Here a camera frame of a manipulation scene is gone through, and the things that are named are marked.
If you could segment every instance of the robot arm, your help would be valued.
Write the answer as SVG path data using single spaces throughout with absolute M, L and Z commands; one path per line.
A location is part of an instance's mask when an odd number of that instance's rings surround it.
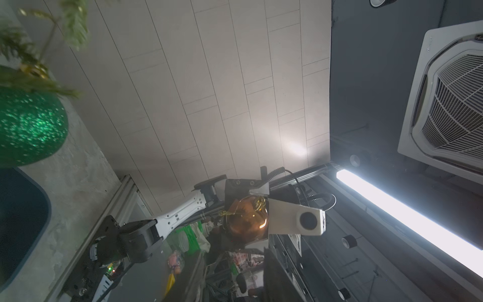
M 171 231 L 176 229 L 194 213 L 206 208 L 205 196 L 201 190 L 194 190 L 185 197 L 185 201 L 169 213 L 155 218 L 156 230 L 161 238 L 166 238 Z

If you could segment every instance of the pine branch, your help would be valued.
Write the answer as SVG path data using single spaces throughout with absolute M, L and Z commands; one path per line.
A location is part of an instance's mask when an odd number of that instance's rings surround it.
M 23 89 L 27 92 L 50 92 L 57 95 L 79 97 L 78 91 L 62 87 L 51 79 L 31 76 L 5 66 L 0 66 L 0 86 Z
M 43 56 L 45 55 L 47 48 L 50 45 L 50 42 L 52 41 L 52 38 L 54 37 L 55 30 L 57 29 L 57 20 L 50 13 L 46 13 L 42 10 L 20 8 L 18 9 L 18 12 L 24 16 L 33 15 L 39 19 L 49 20 L 53 23 L 52 29 L 49 33 L 49 37 L 47 38 L 47 41 L 45 41 L 45 43 L 43 44 L 42 51 L 40 52 L 37 59 L 37 61 L 41 61 Z
M 79 50 L 89 39 L 87 29 L 87 0 L 61 0 L 63 34 L 66 42 Z
M 35 44 L 28 42 L 26 33 L 20 27 L 14 26 L 10 20 L 0 18 L 0 54 L 7 60 L 20 58 L 24 63 L 34 64 Z

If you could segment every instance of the metal pipe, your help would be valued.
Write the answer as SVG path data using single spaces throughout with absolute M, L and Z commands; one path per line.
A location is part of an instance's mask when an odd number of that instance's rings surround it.
M 355 275 L 355 274 L 357 274 L 357 273 L 359 273 L 359 271 L 355 271 L 355 272 L 353 272 L 353 273 L 350 273 L 350 274 L 348 274 L 348 275 L 347 275 L 347 276 L 345 276 L 345 277 L 341 277 L 341 279 L 343 280 L 343 279 L 348 278 L 348 277 L 350 277 L 350 276 L 353 276 L 353 275 Z
M 323 164 L 315 167 L 306 168 L 304 170 L 295 172 L 294 175 L 287 175 L 275 180 L 270 181 L 270 190 L 276 190 L 287 185 L 293 185 L 297 183 L 295 181 L 296 177 L 299 182 L 310 179 L 322 173 L 328 171 L 328 164 Z
M 372 284 L 370 285 L 370 290 L 369 290 L 369 295 L 367 296 L 367 302 L 370 302 L 370 296 L 372 294 L 372 288 L 374 287 L 374 281 L 376 281 L 376 275 L 374 275 L 374 278 L 372 279 Z
M 344 134 L 347 134 L 347 133 L 351 133 L 351 132 L 354 132 L 354 131 L 357 131 L 357 130 L 361 130 L 361 129 L 364 129 L 364 128 L 369 128 L 369 123 L 366 123 L 365 125 L 363 125 L 362 127 L 358 127 L 358 128 L 354 128 L 352 130 L 348 130 L 348 131 L 344 131 L 342 133 L 339 133 L 337 135 L 334 135 L 334 136 L 342 136 Z
M 358 262 L 358 261 L 359 261 L 359 258 L 356 258 L 356 259 L 352 260 L 351 262 L 348 262 L 348 263 L 346 263 L 346 264 L 342 265 L 341 267 L 347 266 L 347 265 L 349 265 L 349 264 L 352 264 L 352 263 L 354 263 L 354 262 Z

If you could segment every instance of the light tube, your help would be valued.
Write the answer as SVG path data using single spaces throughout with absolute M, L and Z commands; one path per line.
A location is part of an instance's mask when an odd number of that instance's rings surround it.
M 337 178 L 437 246 L 461 264 L 483 277 L 483 251 L 466 242 L 436 222 L 403 204 L 347 170 L 337 172 Z

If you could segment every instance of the air conditioner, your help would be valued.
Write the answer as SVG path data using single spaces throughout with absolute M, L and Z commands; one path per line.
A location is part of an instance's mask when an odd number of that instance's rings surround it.
M 424 36 L 398 152 L 483 184 L 483 21 Z

